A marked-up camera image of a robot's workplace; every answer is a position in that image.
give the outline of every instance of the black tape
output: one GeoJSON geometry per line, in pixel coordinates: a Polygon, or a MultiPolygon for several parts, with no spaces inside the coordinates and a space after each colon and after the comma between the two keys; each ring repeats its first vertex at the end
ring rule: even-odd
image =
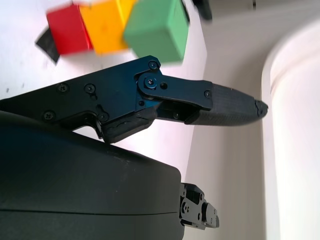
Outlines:
{"type": "Polygon", "coordinates": [[[60,54],[58,53],[54,38],[49,27],[35,43],[57,64],[60,54]]]}

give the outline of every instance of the white backdrop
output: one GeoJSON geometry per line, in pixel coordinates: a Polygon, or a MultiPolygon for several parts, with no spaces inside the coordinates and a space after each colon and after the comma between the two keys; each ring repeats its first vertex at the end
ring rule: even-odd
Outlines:
{"type": "MultiPolygon", "coordinates": [[[[89,52],[62,57],[58,64],[54,65],[35,46],[35,40],[48,25],[46,10],[70,2],[67,0],[10,0],[1,3],[0,99],[13,97],[136,58],[131,51],[104,57],[89,52]]],[[[184,61],[164,65],[161,71],[169,76],[201,80],[207,59],[206,46],[199,15],[190,0],[185,2],[191,25],[184,61]]],[[[184,180],[193,130],[193,126],[156,120],[149,129],[116,145],[177,167],[184,180]]],[[[96,137],[95,132],[90,128],[80,129],[78,133],[96,137]]]]}

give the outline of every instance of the screw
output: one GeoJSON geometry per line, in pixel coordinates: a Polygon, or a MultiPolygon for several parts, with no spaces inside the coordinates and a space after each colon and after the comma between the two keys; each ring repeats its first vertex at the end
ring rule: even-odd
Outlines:
{"type": "Polygon", "coordinates": [[[65,93],[69,90],[69,86],[65,83],[60,83],[57,87],[58,91],[61,93],[65,93]]]}
{"type": "Polygon", "coordinates": [[[53,120],[55,118],[55,113],[53,111],[46,111],[43,114],[43,119],[46,121],[53,120]]]}
{"type": "Polygon", "coordinates": [[[179,114],[178,114],[178,113],[176,113],[176,112],[175,112],[175,113],[173,113],[173,118],[174,118],[174,119],[179,119],[179,114]]]}
{"type": "Polygon", "coordinates": [[[100,113],[98,115],[98,119],[99,119],[100,122],[104,123],[104,122],[108,121],[109,116],[108,116],[107,113],[100,113]]]}
{"type": "Polygon", "coordinates": [[[95,85],[89,83],[89,84],[85,85],[84,91],[87,94],[93,94],[96,91],[96,87],[95,87],[95,85]]]}
{"type": "Polygon", "coordinates": [[[150,61],[149,62],[149,68],[150,69],[157,69],[158,68],[158,64],[155,61],[150,61]]]}
{"type": "Polygon", "coordinates": [[[187,207],[188,207],[187,203],[184,202],[183,205],[182,205],[182,213],[184,213],[184,214],[186,213],[187,207]]]}
{"type": "Polygon", "coordinates": [[[207,99],[210,99],[211,98],[211,91],[210,90],[206,90],[204,92],[204,96],[207,98],[207,99]]]}
{"type": "Polygon", "coordinates": [[[155,78],[147,77],[144,80],[144,85],[148,89],[155,89],[157,87],[157,80],[155,78]]]}

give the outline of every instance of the black metal bracket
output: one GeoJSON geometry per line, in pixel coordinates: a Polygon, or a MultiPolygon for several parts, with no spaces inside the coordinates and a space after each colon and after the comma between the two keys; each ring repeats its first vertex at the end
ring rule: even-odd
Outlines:
{"type": "Polygon", "coordinates": [[[268,106],[210,81],[162,75],[146,56],[12,98],[5,111],[73,131],[95,129],[106,143],[148,128],[155,119],[185,124],[237,126],[263,118],[268,106]]]}
{"type": "Polygon", "coordinates": [[[220,225],[217,210],[205,200],[204,192],[189,183],[181,183],[180,219],[183,225],[201,230],[220,225]]]}

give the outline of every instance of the white wall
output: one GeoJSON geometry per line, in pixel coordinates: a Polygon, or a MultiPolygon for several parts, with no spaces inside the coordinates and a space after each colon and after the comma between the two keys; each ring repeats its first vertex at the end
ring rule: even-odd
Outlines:
{"type": "MultiPolygon", "coordinates": [[[[260,98],[262,70],[269,51],[286,33],[319,13],[320,2],[310,1],[204,24],[208,52],[204,78],[260,98]]],[[[217,208],[220,228],[187,228],[185,240],[280,238],[279,212],[269,205],[277,196],[265,192],[262,156],[261,122],[241,127],[195,127],[186,181],[197,184],[206,200],[217,208]]]]}
{"type": "Polygon", "coordinates": [[[276,175],[281,239],[320,239],[319,33],[317,20],[285,37],[262,73],[262,99],[272,104],[262,121],[264,162],[274,165],[265,172],[276,175]]]}

